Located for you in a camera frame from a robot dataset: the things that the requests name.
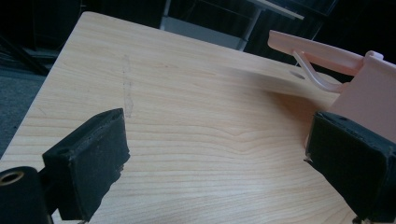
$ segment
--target wood grain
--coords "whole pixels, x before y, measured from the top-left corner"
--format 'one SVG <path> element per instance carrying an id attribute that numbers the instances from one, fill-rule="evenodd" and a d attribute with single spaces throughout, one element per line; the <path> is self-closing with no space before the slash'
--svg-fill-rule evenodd
<path id="1" fill-rule="evenodd" d="M 290 71 L 302 73 L 84 13 L 0 169 L 43 168 L 41 154 L 77 126 L 123 107 L 132 158 L 91 223 L 351 223 L 303 161 L 313 113 L 337 95 Z"/>

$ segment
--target floor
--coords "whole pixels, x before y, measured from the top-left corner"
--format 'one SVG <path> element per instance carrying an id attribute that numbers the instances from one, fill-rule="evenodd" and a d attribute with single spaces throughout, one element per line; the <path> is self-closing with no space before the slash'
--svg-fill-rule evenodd
<path id="1" fill-rule="evenodd" d="M 51 68 L 58 52 L 31 51 L 47 68 Z M 0 47 L 0 158 L 26 115 L 45 77 L 32 73 Z"/>

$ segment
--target pink plastic object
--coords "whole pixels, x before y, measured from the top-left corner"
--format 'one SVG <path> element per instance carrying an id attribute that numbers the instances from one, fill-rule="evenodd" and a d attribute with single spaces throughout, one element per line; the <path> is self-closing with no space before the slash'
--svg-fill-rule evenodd
<path id="1" fill-rule="evenodd" d="M 363 57 L 275 31 L 270 31 L 268 45 L 293 55 L 322 90 L 341 93 L 329 112 L 352 119 L 396 143 L 396 65 L 383 61 L 382 54 L 368 51 Z M 350 83 L 330 83 L 317 74 L 311 63 L 355 77 Z"/>

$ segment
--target pink plastic handle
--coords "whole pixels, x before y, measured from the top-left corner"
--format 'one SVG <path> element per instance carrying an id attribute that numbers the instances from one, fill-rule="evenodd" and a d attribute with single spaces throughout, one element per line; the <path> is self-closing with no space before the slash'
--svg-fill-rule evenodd
<path id="1" fill-rule="evenodd" d="M 333 84 L 325 80 L 311 63 L 350 76 L 358 74 L 364 63 L 364 57 L 359 54 L 277 31 L 270 31 L 268 46 L 294 56 L 309 79 L 324 91 L 341 92 L 346 84 Z M 369 51 L 367 55 L 383 58 L 374 51 Z"/>

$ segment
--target scratch mark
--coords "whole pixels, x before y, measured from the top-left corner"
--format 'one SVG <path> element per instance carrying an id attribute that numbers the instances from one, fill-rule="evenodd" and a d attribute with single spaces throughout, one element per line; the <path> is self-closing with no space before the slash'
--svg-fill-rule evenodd
<path id="1" fill-rule="evenodd" d="M 132 87 L 133 82 L 129 79 L 129 75 L 132 74 L 131 60 L 128 55 L 124 55 L 122 58 L 122 73 L 123 73 L 123 91 L 124 91 L 124 114 L 125 117 L 132 117 L 132 109 L 134 107 L 134 101 L 132 100 Z"/>

